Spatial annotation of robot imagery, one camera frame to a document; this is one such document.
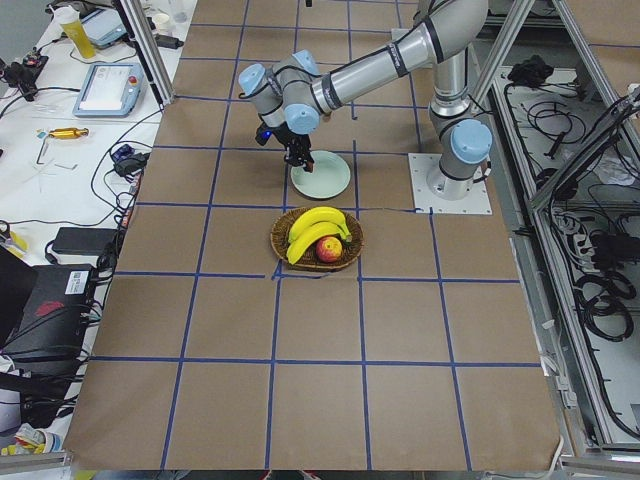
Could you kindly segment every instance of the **blue device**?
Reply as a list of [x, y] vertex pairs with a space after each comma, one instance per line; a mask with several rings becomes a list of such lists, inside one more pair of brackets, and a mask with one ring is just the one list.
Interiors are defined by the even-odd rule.
[[140, 95], [144, 71], [139, 63], [91, 65], [78, 94], [76, 117], [126, 117]]
[[96, 48], [107, 48], [120, 40], [127, 30], [118, 12], [112, 8], [98, 8], [82, 19], [82, 26]]

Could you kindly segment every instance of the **banana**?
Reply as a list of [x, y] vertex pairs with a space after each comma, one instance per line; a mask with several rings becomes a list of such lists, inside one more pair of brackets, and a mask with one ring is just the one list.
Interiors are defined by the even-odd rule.
[[321, 206], [314, 207], [304, 212], [298, 219], [291, 225], [289, 229], [289, 243], [293, 243], [296, 239], [310, 226], [318, 222], [331, 222], [340, 227], [338, 235], [340, 238], [349, 243], [351, 242], [351, 232], [347, 227], [347, 220], [337, 208]]
[[333, 222], [314, 223], [305, 229], [305, 231], [302, 232], [291, 245], [289, 245], [289, 248], [287, 249], [287, 260], [289, 260], [289, 263], [292, 265], [296, 264], [307, 248], [309, 248], [315, 241], [329, 235], [340, 235], [341, 231], [340, 227]]

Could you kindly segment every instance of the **fruit basket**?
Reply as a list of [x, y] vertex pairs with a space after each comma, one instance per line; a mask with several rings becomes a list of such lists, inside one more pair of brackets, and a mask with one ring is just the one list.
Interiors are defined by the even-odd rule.
[[300, 260], [295, 264], [287, 260], [287, 249], [289, 248], [289, 230], [295, 221], [312, 207], [302, 207], [290, 210], [282, 215], [271, 228], [271, 247], [278, 258], [282, 259], [285, 265], [297, 270], [309, 270], [314, 272], [334, 272], [341, 270], [355, 262], [364, 246], [364, 235], [360, 223], [353, 215], [343, 212], [347, 227], [351, 233], [351, 242], [342, 242], [343, 249], [340, 258], [333, 263], [324, 263], [316, 255], [314, 244], [304, 252]]

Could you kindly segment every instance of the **metal mounting plate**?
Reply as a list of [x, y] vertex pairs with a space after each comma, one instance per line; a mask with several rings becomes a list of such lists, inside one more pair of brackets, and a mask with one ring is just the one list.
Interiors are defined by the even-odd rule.
[[[491, 203], [484, 182], [474, 183], [469, 194], [461, 200], [445, 200], [435, 195], [427, 185], [427, 174], [432, 168], [438, 168], [441, 155], [410, 153], [411, 186], [413, 204], [420, 213], [450, 213], [459, 215], [491, 215]], [[474, 178], [480, 178], [478, 171]]]

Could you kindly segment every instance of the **power adapter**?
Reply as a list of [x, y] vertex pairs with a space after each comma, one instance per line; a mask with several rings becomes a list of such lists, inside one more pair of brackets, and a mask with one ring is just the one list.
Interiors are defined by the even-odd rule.
[[159, 47], [172, 48], [173, 50], [176, 50], [184, 45], [184, 42], [182, 40], [176, 37], [170, 37], [169, 35], [156, 34], [155, 39], [156, 44]]

